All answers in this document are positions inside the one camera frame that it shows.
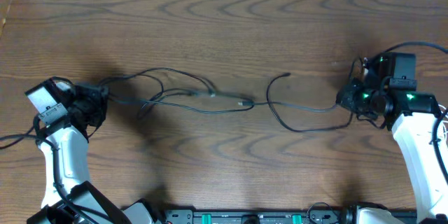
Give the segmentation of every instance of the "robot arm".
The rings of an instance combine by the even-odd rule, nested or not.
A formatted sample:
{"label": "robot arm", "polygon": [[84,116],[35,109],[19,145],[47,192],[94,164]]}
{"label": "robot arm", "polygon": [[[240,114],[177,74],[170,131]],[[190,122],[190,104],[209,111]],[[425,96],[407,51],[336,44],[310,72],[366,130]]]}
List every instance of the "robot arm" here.
{"label": "robot arm", "polygon": [[[58,77],[50,78],[25,93],[38,110],[38,118],[45,123],[45,127],[36,129],[38,137],[45,138],[57,149],[52,149],[49,143],[36,142],[45,156],[46,189],[42,210],[28,219],[28,223],[55,220],[65,223],[90,218],[93,223],[152,224],[156,220],[142,202],[122,212],[90,183],[86,128],[88,125],[101,126],[106,115],[108,93],[107,87],[74,85]],[[55,181],[54,172],[59,181]],[[72,212],[66,210],[67,198],[77,208],[76,211],[72,207]]]}
{"label": "robot arm", "polygon": [[[434,151],[440,149],[448,165],[446,142],[433,143],[433,128],[441,116],[432,94],[416,92],[415,55],[386,52],[364,63],[364,79],[352,79],[337,95],[337,103],[371,123],[379,116],[392,131],[406,162],[417,206],[417,222],[448,216],[448,181]],[[438,139],[445,140],[442,127]],[[395,223],[387,210],[355,206],[347,211],[345,223]]]}
{"label": "robot arm", "polygon": [[[448,148],[446,142],[430,144],[435,121],[433,114],[413,113],[412,116],[401,115],[392,127],[414,190],[418,223],[425,218],[436,219],[438,214],[448,216],[448,184],[432,144],[439,144],[445,164],[448,164]],[[439,129],[439,138],[443,139],[445,133],[441,127]]]}

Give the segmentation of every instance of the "green connector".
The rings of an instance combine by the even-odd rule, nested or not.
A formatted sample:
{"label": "green connector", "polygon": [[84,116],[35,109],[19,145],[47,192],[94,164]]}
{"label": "green connector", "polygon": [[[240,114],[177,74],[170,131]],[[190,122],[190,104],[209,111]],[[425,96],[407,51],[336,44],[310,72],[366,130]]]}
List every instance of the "green connector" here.
{"label": "green connector", "polygon": [[302,224],[302,216],[300,214],[293,215],[293,224]]}
{"label": "green connector", "polygon": [[211,224],[211,214],[202,214],[202,224]]}

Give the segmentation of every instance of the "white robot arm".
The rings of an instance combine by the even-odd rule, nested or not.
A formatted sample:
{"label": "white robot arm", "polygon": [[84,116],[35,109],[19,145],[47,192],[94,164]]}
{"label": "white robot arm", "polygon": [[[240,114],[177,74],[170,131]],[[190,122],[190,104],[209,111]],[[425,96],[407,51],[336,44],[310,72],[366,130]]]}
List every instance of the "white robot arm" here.
{"label": "white robot arm", "polygon": [[[392,126],[393,138],[397,141],[405,158],[407,171],[414,190],[417,223],[425,219],[448,216],[448,184],[434,153],[433,144],[439,144],[440,154],[448,164],[448,148],[445,133],[439,127],[437,135],[445,141],[431,143],[436,118],[430,113],[400,115]],[[357,212],[357,224],[402,223],[385,209],[365,207]]]}
{"label": "white robot arm", "polygon": [[36,129],[38,137],[46,139],[36,142],[45,156],[42,210],[28,219],[28,223],[50,223],[49,216],[61,223],[75,221],[73,214],[64,209],[69,200],[73,203],[71,210],[78,214],[77,221],[155,222],[156,217],[151,216],[143,202],[136,202],[122,212],[90,184],[85,130],[88,125],[98,128],[104,121],[108,93],[106,87],[74,85],[58,77],[25,93],[38,110],[38,118],[45,123],[44,128]]}

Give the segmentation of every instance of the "wooden table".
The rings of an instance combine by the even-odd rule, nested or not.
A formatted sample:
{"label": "wooden table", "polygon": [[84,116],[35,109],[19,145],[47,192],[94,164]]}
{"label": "wooden table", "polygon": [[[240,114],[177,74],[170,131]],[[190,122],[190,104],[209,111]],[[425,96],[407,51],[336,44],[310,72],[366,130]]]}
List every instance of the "wooden table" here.
{"label": "wooden table", "polygon": [[[448,0],[13,0],[0,39],[0,133],[21,133],[36,113],[24,92],[51,76],[96,82],[150,67],[210,78],[220,90],[330,106],[355,57],[403,41],[448,46]],[[419,90],[443,104],[448,59],[417,53]],[[175,73],[169,87],[193,86]],[[156,83],[136,80],[114,92],[148,97]],[[204,109],[236,101],[176,98]],[[305,209],[324,201],[414,208],[403,157],[390,132],[353,122],[334,132],[298,134],[270,110],[204,115],[159,106],[137,121],[137,107],[110,104],[91,138],[93,184],[125,207],[141,197],[197,209]],[[348,112],[313,115],[279,108],[294,127],[341,123]],[[0,221],[23,223],[40,209],[45,162],[33,141],[0,151]]]}

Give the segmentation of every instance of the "cable connector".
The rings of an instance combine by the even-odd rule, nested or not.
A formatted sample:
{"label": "cable connector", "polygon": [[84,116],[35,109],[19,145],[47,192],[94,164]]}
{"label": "cable connector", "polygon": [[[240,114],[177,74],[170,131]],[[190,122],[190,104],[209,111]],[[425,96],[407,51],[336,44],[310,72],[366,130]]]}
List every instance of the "cable connector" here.
{"label": "cable connector", "polygon": [[240,101],[240,102],[238,102],[238,105],[240,105],[240,106],[253,106],[254,103],[253,103],[253,101]]}

